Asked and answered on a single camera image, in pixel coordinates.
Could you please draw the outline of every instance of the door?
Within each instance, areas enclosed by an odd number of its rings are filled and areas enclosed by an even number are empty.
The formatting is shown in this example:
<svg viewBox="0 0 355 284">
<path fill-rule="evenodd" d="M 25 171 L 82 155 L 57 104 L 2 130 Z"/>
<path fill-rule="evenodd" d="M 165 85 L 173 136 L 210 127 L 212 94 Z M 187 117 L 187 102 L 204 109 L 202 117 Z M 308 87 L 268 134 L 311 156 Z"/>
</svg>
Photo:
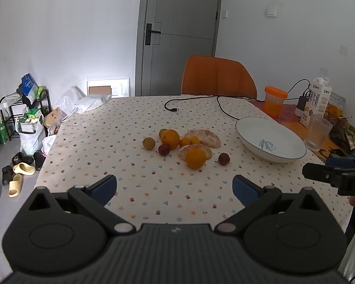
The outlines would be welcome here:
<svg viewBox="0 0 355 284">
<path fill-rule="evenodd" d="M 191 55 L 211 56 L 218 0 L 147 0 L 142 96 L 180 95 Z"/>
</svg>

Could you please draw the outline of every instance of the triangular hole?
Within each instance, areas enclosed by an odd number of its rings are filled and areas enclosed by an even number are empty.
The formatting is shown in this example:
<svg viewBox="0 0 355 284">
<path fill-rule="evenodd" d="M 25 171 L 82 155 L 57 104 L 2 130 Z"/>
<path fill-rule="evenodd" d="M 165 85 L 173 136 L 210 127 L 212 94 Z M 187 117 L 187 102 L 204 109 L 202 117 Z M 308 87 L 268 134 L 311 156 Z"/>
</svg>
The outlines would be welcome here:
<svg viewBox="0 0 355 284">
<path fill-rule="evenodd" d="M 309 209 L 309 210 L 320 210 L 320 207 L 317 205 L 316 201 L 311 195 L 306 195 L 302 200 L 300 205 L 301 209 Z"/>
<path fill-rule="evenodd" d="M 50 204 L 46 200 L 44 194 L 39 193 L 33 200 L 33 203 L 29 207 L 29 210 L 39 210 L 39 209 L 46 209 L 46 208 L 50 208 Z"/>
</svg>

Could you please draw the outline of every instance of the black shoe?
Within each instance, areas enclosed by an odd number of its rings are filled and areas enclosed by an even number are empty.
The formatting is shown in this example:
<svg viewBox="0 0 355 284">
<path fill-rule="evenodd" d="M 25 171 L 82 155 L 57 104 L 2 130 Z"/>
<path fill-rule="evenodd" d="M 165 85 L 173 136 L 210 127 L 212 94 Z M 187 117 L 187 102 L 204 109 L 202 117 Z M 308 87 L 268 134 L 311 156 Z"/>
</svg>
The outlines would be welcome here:
<svg viewBox="0 0 355 284">
<path fill-rule="evenodd" d="M 7 186 L 13 180 L 13 169 L 10 165 L 7 165 L 6 167 L 3 167 L 1 171 L 3 173 L 2 184 L 3 186 Z"/>
<path fill-rule="evenodd" d="M 36 151 L 33 155 L 35 160 L 35 169 L 37 171 L 41 170 L 41 167 L 44 165 L 44 160 L 46 157 L 43 155 L 42 151 Z"/>
<path fill-rule="evenodd" d="M 24 162 L 28 165 L 31 165 L 33 163 L 33 158 L 31 156 L 25 156 L 23 153 L 18 152 L 15 154 L 15 156 L 12 158 L 12 163 L 13 165 L 19 164 L 20 162 Z"/>
</svg>

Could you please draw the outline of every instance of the floral tablecloth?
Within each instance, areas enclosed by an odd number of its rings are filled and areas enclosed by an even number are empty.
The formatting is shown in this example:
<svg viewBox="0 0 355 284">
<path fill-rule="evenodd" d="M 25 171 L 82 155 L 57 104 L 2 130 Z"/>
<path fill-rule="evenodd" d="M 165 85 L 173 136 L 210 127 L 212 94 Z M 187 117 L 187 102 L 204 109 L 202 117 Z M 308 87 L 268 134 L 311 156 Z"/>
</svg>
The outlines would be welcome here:
<svg viewBox="0 0 355 284">
<path fill-rule="evenodd" d="M 164 103 L 173 98 L 178 97 L 117 98 L 94 111 L 74 114 L 62 124 L 36 186 L 63 192 L 113 174 L 117 193 L 106 207 L 137 228 L 142 223 L 210 223 L 214 227 L 244 208 L 232 192 L 233 177 L 242 174 L 261 187 L 273 185 L 283 192 L 311 186 L 338 223 L 347 225 L 352 210 L 347 198 L 301 174 L 305 163 L 321 163 L 311 151 L 290 164 L 266 162 L 243 146 L 236 121 L 221 112 L 216 98 L 174 101 L 168 106 L 179 111 L 165 110 Z M 243 99 L 220 98 L 220 102 L 238 118 L 271 119 Z M 162 128 L 175 129 L 180 136 L 190 129 L 209 129 L 220 137 L 222 146 L 212 148 L 213 157 L 200 170 L 193 170 L 180 159 L 178 148 L 166 157 L 158 154 Z M 154 150 L 143 148 L 145 137 L 156 140 Z M 231 158 L 224 167 L 215 162 L 221 152 Z"/>
</svg>

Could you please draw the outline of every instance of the slipper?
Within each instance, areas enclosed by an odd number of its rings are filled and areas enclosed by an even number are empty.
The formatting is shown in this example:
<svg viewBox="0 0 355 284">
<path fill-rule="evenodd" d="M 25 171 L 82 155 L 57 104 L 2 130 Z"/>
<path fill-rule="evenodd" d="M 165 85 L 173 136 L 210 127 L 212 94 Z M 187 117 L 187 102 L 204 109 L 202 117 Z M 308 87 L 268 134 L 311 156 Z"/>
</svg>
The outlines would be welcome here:
<svg viewBox="0 0 355 284">
<path fill-rule="evenodd" d="M 10 198 L 13 198 L 20 194 L 22 185 L 22 176 L 16 174 L 13 180 L 9 183 L 9 192 L 8 195 Z"/>
<path fill-rule="evenodd" d="M 35 169 L 37 171 L 40 171 L 42 166 L 44 165 L 44 160 L 46 159 L 46 157 L 44 156 L 42 151 L 36 151 L 34 153 L 33 157 L 34 157 L 34 161 L 35 161 Z"/>
<path fill-rule="evenodd" d="M 7 165 L 6 167 L 3 167 L 1 171 L 3 173 L 3 179 L 1 180 L 1 183 L 3 186 L 7 186 L 9 185 L 9 182 L 12 181 L 13 169 L 10 165 Z"/>
<path fill-rule="evenodd" d="M 36 168 L 21 162 L 13 167 L 13 172 L 16 174 L 33 175 L 36 172 Z"/>
<path fill-rule="evenodd" d="M 31 156 L 25 156 L 23 153 L 18 152 L 12 158 L 12 163 L 13 163 L 13 165 L 16 165 L 16 164 L 19 164 L 21 162 L 30 165 L 30 164 L 32 164 L 34 162 L 34 160 L 33 160 L 33 158 Z"/>
</svg>

